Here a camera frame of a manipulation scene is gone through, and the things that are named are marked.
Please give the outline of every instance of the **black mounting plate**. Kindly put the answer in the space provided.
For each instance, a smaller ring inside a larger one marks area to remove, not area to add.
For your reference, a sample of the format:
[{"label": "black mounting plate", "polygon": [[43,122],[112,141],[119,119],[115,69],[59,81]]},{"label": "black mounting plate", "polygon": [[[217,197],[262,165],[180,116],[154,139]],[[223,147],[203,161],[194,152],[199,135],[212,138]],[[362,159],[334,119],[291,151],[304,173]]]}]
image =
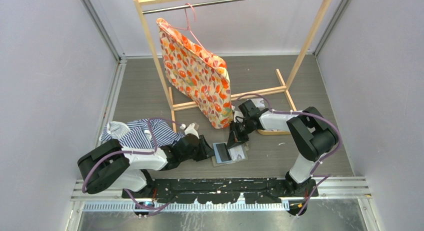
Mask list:
[{"label": "black mounting plate", "polygon": [[[309,179],[302,189],[290,192],[285,179],[270,178],[158,178],[150,192],[132,192],[136,199],[155,198],[160,203],[176,202],[192,204],[196,199],[200,204],[235,203],[243,193],[246,204],[281,203],[279,197],[305,197],[310,194],[316,182]],[[122,192],[124,199],[130,197]]]}]

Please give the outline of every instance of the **orange floral garment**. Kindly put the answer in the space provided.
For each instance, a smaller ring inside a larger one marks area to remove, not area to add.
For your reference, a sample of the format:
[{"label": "orange floral garment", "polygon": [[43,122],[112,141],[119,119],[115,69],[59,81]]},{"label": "orange floral garment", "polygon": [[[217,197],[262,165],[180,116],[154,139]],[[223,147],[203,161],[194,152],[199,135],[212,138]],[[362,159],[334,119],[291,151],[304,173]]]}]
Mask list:
[{"label": "orange floral garment", "polygon": [[156,23],[169,82],[197,104],[213,127],[227,127],[233,112],[226,62],[188,40],[163,18]]}]

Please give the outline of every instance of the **pink hanger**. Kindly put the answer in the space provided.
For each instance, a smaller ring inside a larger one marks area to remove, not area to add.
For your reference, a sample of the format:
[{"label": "pink hanger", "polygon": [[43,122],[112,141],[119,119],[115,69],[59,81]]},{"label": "pink hanger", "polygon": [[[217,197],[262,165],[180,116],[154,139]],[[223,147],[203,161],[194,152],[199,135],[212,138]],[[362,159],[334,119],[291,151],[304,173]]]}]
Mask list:
[{"label": "pink hanger", "polygon": [[[190,6],[190,8],[193,10],[194,21],[196,22],[196,11],[195,11],[195,8],[190,3],[186,3],[186,5]],[[187,20],[187,28],[174,27],[174,26],[171,26],[170,24],[168,24],[168,28],[173,28],[173,29],[176,29],[176,30],[190,31],[190,34],[194,37],[194,39],[201,46],[201,48],[204,49],[204,50],[206,50],[206,54],[209,56],[210,60],[213,61],[213,65],[216,67],[217,64],[218,64],[218,61],[212,59],[212,56],[209,54],[209,51],[207,51],[207,49],[205,47],[203,47],[202,43],[198,40],[198,38],[193,33],[192,28],[190,27],[189,16],[187,15],[187,8],[184,9],[184,12],[185,12],[185,19]]]}]

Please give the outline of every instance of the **wooden rack leg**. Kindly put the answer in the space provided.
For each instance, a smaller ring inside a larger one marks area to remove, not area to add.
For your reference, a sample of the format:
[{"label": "wooden rack leg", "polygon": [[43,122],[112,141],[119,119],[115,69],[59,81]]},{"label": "wooden rack leg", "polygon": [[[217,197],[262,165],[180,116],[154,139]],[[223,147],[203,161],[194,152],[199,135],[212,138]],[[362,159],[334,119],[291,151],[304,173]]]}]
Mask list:
[{"label": "wooden rack leg", "polygon": [[[171,104],[174,103],[173,97],[172,97],[172,88],[168,87],[169,92],[169,98],[171,99]],[[174,108],[171,107],[171,119],[172,121],[175,121],[175,111]],[[177,132],[177,125],[175,123],[172,123],[172,130],[176,133]]]},{"label": "wooden rack leg", "polygon": [[156,54],[155,43],[153,42],[152,34],[150,33],[149,26],[146,21],[146,17],[143,14],[143,8],[139,0],[133,0],[135,8],[137,9],[138,17],[140,18],[141,25],[143,26],[144,34],[147,39],[148,46],[153,57],[154,65],[156,66],[157,74],[159,75],[160,83],[162,84],[163,91],[165,92],[166,100],[168,101],[169,108],[173,110],[173,104],[167,90],[167,82],[165,81],[164,72],[161,68],[161,63],[159,62],[158,55]]},{"label": "wooden rack leg", "polygon": [[[279,81],[279,84],[281,86],[286,86],[283,76],[281,76],[280,70],[278,68],[275,70],[275,74],[277,75],[277,79]],[[290,108],[295,111],[296,107],[293,103],[292,97],[290,96],[290,93],[288,90],[284,91],[285,97],[287,98],[288,104],[290,105]],[[290,132],[288,131],[271,131],[271,130],[258,130],[258,133],[261,135],[290,135]]]},{"label": "wooden rack leg", "polygon": [[321,22],[323,21],[324,15],[327,12],[327,9],[330,6],[332,0],[323,0],[321,7],[319,7],[318,13],[313,20],[312,27],[310,27],[309,33],[307,34],[306,40],[300,50],[299,55],[297,56],[296,62],[294,63],[293,69],[290,72],[290,75],[287,79],[287,90],[289,90],[292,85],[293,80],[295,79],[296,73],[299,71],[299,67],[304,60],[304,57],[311,46],[312,41],[314,40],[315,34],[317,33],[318,28],[320,27]]},{"label": "wooden rack leg", "polygon": [[[281,76],[280,70],[278,68],[275,70],[275,73],[277,74],[277,78],[281,86],[286,86],[286,83],[284,82],[283,76]],[[284,91],[285,97],[287,98],[288,105],[290,106],[290,109],[293,111],[297,111],[295,103],[293,102],[292,96],[289,93],[289,90],[286,89]]]}]

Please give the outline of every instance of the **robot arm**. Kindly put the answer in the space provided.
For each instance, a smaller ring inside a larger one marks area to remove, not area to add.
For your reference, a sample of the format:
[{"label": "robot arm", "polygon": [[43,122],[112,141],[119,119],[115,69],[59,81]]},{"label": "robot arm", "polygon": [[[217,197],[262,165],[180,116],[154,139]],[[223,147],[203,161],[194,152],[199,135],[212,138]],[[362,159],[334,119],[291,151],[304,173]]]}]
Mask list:
[{"label": "robot arm", "polygon": [[[311,177],[311,171],[320,157],[326,155],[339,141],[336,132],[325,122],[313,117],[295,114],[272,113],[267,108],[259,110],[251,100],[239,106],[243,122],[230,124],[228,149],[249,140],[248,134],[255,130],[290,131],[300,152],[294,166],[286,174],[287,188],[301,189]],[[322,115],[314,107],[303,113]]]},{"label": "robot arm", "polygon": [[[129,189],[141,191],[153,182],[147,170],[165,171],[180,165],[181,162],[193,159],[201,161],[214,156],[214,150],[208,145],[203,135],[196,131],[196,124],[185,128],[185,137],[174,145],[158,147],[155,154],[143,155],[122,153],[104,161],[93,173],[87,184],[87,193],[97,194],[107,188]],[[111,139],[78,160],[82,177],[104,156],[115,151],[131,151],[151,153],[154,149],[138,149],[121,146],[117,139]]]}]

